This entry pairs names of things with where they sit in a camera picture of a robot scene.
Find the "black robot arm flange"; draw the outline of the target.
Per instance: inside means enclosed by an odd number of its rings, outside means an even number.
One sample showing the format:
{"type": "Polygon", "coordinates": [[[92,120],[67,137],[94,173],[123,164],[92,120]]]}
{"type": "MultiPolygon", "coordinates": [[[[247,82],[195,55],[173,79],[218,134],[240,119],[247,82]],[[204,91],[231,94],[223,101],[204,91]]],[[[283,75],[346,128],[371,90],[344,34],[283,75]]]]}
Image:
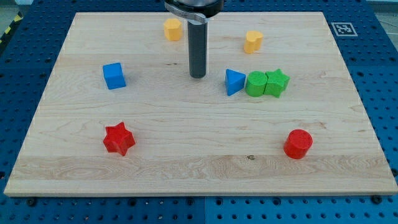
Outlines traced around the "black robot arm flange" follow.
{"type": "Polygon", "coordinates": [[[194,24],[206,24],[223,10],[224,0],[165,0],[166,10],[194,24]]]}

